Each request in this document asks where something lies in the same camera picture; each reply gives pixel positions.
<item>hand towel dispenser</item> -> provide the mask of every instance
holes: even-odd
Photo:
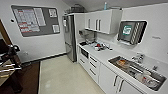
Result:
[[[122,21],[120,23],[120,29],[117,40],[122,40],[132,45],[140,43],[146,25],[146,21]]]

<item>white wall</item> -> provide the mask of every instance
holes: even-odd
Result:
[[[62,15],[68,9],[62,0],[0,0],[0,18],[13,44],[17,44],[21,52],[19,57],[22,62],[36,60],[44,57],[65,53],[64,34],[62,27]],[[11,5],[37,6],[57,8],[60,34],[22,37],[16,21],[14,19]]]
[[[122,21],[146,20],[147,27],[140,44],[126,46],[117,41],[117,35],[98,33],[98,39],[111,43],[112,48],[130,54],[144,53],[146,56],[168,64],[168,3],[124,8]]]

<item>notice board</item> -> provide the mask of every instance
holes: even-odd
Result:
[[[56,8],[11,6],[23,37],[59,34]]]

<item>paper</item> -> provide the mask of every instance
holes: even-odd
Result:
[[[37,22],[38,22],[39,26],[46,26],[42,9],[41,8],[34,8],[34,12],[36,14]]]
[[[52,25],[53,26],[53,31],[54,31],[54,33],[59,33],[60,31],[59,31],[59,25]]]
[[[66,26],[66,20],[63,21],[63,25]]]
[[[55,9],[49,9],[50,17],[57,17],[57,12]]]
[[[131,25],[124,26],[123,35],[129,35],[131,32],[131,28],[132,28]]]
[[[33,9],[14,9],[22,33],[40,31]]]

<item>tap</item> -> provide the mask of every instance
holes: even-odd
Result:
[[[141,64],[143,62],[144,57],[144,54],[137,53],[137,55],[135,57],[132,57],[132,59]]]

